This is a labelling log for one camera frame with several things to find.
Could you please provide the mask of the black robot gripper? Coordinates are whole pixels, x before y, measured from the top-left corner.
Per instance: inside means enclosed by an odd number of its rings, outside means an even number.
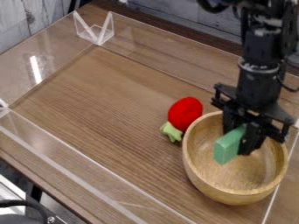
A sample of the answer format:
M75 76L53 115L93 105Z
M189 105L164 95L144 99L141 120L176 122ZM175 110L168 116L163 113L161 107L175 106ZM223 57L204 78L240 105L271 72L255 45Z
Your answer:
M279 143L285 141L295 118L277 103L284 84L285 63L255 65L241 60L237 85L216 83L211 104L223 111L223 134L241 128L237 154L248 156L261 147L267 137Z

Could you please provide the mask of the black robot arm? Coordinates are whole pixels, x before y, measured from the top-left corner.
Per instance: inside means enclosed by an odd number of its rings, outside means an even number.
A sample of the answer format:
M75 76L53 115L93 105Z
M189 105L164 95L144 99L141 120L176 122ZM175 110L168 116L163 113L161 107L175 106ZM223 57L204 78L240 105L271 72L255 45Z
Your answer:
M285 141L293 117L277 100L280 92L299 92L284 84L288 58L296 51L296 0L196 0L212 14L233 10L240 21L243 56L237 63L237 85L217 83L211 104L223 111L223 130L245 127L237 154L248 155L267 138Z

